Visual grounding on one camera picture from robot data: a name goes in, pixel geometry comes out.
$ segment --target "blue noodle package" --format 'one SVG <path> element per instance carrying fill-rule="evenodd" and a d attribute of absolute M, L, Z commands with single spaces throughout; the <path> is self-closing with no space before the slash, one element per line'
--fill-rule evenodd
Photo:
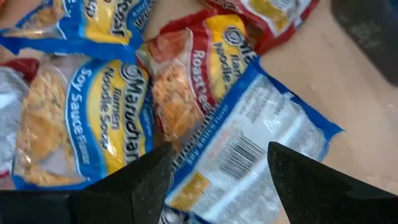
<path fill-rule="evenodd" d="M 0 30 L 0 44 L 17 54 L 32 47 L 132 63 L 143 42 L 155 0 L 44 0 L 15 27 Z"/>
<path fill-rule="evenodd" d="M 153 150 L 151 86 L 139 63 L 44 60 L 22 103 L 17 189 L 82 189 Z"/>
<path fill-rule="evenodd" d="M 280 201 L 268 143 L 321 161 L 340 131 L 268 75 L 257 58 L 176 158 L 166 204 L 211 223 L 271 223 Z"/>

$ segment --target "black object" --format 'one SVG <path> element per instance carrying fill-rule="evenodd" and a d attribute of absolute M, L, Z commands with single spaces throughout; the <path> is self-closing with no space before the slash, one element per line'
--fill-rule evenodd
<path fill-rule="evenodd" d="M 332 13 L 385 78 L 398 86 L 398 0 L 333 0 Z"/>
<path fill-rule="evenodd" d="M 271 142 L 272 180 L 291 224 L 398 223 L 398 197 Z"/>
<path fill-rule="evenodd" d="M 79 191 L 0 191 L 0 224 L 157 224 L 172 173 L 163 145 Z"/>

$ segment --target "barcode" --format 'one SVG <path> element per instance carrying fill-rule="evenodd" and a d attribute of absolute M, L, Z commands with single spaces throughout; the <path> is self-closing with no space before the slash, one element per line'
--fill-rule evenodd
<path fill-rule="evenodd" d="M 261 149 L 247 137 L 240 135 L 226 146 L 221 155 L 219 167 L 225 174 L 240 180 L 265 154 L 266 150 Z"/>

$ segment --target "cardboard surface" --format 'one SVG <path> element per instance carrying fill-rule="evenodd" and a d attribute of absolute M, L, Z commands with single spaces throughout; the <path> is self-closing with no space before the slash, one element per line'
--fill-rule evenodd
<path fill-rule="evenodd" d="M 15 22 L 40 0 L 12 0 L 0 27 Z M 199 11 L 199 0 L 158 0 L 146 33 Z M 23 51 L 20 57 L 39 57 Z M 0 49 L 0 61 L 13 58 Z M 398 194 L 398 89 L 386 82 L 334 21 L 330 1 L 320 3 L 294 38 L 267 53 L 262 65 L 274 77 L 338 123 L 345 133 L 331 143 L 324 163 Z M 277 223 L 288 223 L 281 214 Z"/>

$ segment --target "tan surface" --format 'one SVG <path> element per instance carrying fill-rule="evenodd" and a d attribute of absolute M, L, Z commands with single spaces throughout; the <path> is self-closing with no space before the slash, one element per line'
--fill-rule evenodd
<path fill-rule="evenodd" d="M 159 0 L 147 37 L 201 7 L 196 0 Z M 297 35 L 263 56 L 262 64 L 346 130 L 333 140 L 326 165 L 398 194 L 398 88 L 391 87 L 345 35 L 329 8 L 330 0 L 322 1 Z M 10 15 L 17 17 L 18 12 Z M 0 60 L 9 57 L 0 50 Z M 281 215 L 278 223 L 287 223 L 286 217 Z"/>

